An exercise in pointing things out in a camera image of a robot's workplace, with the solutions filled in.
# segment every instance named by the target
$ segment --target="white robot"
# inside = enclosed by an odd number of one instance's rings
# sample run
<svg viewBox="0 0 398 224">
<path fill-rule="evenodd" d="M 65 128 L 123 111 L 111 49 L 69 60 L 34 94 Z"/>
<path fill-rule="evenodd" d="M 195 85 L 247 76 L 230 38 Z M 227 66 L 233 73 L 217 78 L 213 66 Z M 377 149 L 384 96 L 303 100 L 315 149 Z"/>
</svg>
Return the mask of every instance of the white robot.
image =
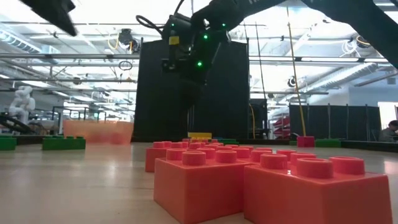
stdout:
<svg viewBox="0 0 398 224">
<path fill-rule="evenodd" d="M 30 97 L 32 90 L 30 86 L 20 86 L 15 91 L 15 98 L 9 108 L 10 116 L 17 115 L 19 121 L 24 124 L 28 123 L 29 112 L 33 111 L 36 107 L 35 100 Z"/>
</svg>

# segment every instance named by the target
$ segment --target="person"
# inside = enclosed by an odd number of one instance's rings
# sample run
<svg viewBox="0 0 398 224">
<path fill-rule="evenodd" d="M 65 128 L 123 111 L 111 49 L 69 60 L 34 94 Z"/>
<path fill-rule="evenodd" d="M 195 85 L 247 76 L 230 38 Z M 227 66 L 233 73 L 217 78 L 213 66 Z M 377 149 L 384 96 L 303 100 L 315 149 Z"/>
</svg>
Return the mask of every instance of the person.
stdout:
<svg viewBox="0 0 398 224">
<path fill-rule="evenodd" d="M 394 120 L 388 124 L 388 128 L 380 132 L 379 141 L 380 142 L 395 142 L 398 140 L 398 121 Z"/>
</svg>

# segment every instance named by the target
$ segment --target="black enclosure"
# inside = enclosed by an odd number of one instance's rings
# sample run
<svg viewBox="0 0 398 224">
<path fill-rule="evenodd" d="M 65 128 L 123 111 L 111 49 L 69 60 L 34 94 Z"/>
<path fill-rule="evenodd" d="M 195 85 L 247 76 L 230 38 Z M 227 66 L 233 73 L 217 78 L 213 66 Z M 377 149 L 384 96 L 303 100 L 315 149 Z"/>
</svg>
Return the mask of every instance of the black enclosure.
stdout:
<svg viewBox="0 0 398 224">
<path fill-rule="evenodd" d="M 299 106 L 290 105 L 289 113 L 290 132 L 303 135 Z M 377 141 L 381 129 L 378 107 L 305 105 L 303 114 L 307 136 L 316 139 Z"/>
<path fill-rule="evenodd" d="M 137 81 L 134 139 L 179 140 L 189 131 L 211 132 L 223 138 L 247 138 L 249 62 L 247 45 L 220 47 L 199 102 L 190 112 L 180 108 L 177 73 L 162 73 L 161 59 L 168 57 L 164 41 L 144 42 Z"/>
</svg>

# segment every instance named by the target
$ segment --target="yellow pole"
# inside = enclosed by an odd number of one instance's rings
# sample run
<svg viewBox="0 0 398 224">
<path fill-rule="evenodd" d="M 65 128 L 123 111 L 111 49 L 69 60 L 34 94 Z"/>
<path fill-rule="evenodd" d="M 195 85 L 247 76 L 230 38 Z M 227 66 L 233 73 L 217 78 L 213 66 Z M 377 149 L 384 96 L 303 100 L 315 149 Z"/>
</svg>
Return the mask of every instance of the yellow pole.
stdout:
<svg viewBox="0 0 398 224">
<path fill-rule="evenodd" d="M 289 27 L 289 35 L 290 35 L 290 48 L 292 49 L 292 61 L 293 61 L 293 71 L 294 71 L 294 82 L 295 82 L 295 90 L 297 93 L 298 98 L 298 107 L 300 108 L 300 116 L 301 116 L 301 126 L 303 128 L 303 135 L 307 136 L 305 132 L 305 123 L 304 123 L 304 114 L 303 114 L 303 107 L 301 105 L 301 99 L 299 94 L 299 84 L 297 83 L 297 74 L 296 74 L 296 64 L 294 61 L 294 49 L 293 49 L 293 39 L 292 39 L 292 29 L 290 27 L 290 19 L 289 19 L 289 7 L 286 7 L 287 11 L 287 26 Z"/>
</svg>

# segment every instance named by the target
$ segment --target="gray floor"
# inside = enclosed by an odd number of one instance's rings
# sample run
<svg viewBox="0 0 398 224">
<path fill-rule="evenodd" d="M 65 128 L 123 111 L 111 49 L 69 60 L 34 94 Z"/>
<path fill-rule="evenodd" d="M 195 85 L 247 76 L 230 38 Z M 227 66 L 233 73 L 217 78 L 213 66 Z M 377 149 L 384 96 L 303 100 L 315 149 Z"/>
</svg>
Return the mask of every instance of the gray floor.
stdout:
<svg viewBox="0 0 398 224">
<path fill-rule="evenodd" d="M 149 145 L 90 146 L 85 152 L 42 152 L 39 146 L 23 146 L 16 152 L 0 152 L 0 223 L 177 223 L 152 201 L 154 177 L 144 172 L 144 149 Z M 388 174 L 398 224 L 398 154 L 306 151 L 325 158 L 360 157 L 367 171 Z M 250 222 L 237 214 L 206 223 Z"/>
</svg>

